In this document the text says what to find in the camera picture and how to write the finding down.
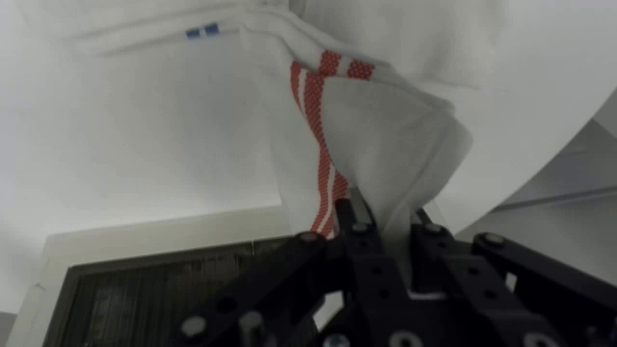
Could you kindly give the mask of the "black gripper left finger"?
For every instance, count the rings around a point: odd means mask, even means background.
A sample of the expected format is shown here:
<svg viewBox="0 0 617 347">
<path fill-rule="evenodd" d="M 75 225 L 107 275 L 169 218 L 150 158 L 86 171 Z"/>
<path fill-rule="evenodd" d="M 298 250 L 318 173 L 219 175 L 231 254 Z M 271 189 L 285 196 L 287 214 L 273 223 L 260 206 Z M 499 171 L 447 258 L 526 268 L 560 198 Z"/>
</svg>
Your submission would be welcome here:
<svg viewBox="0 0 617 347">
<path fill-rule="evenodd" d="M 395 260 L 385 252 L 370 212 L 356 200 L 339 198 L 335 219 L 346 271 L 339 318 L 404 322 L 410 308 L 406 285 Z"/>
</svg>

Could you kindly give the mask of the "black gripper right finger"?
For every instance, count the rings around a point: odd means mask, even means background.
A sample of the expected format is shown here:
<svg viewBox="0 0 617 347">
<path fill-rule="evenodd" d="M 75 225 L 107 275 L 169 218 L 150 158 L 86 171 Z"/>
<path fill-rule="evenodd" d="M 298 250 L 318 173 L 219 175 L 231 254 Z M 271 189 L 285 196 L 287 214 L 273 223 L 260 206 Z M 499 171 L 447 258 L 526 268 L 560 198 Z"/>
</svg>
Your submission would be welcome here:
<svg viewBox="0 0 617 347">
<path fill-rule="evenodd" d="M 501 273 L 424 210 L 410 225 L 410 281 L 416 293 L 441 293 L 468 316 L 495 320 L 514 310 L 514 297 Z"/>
</svg>

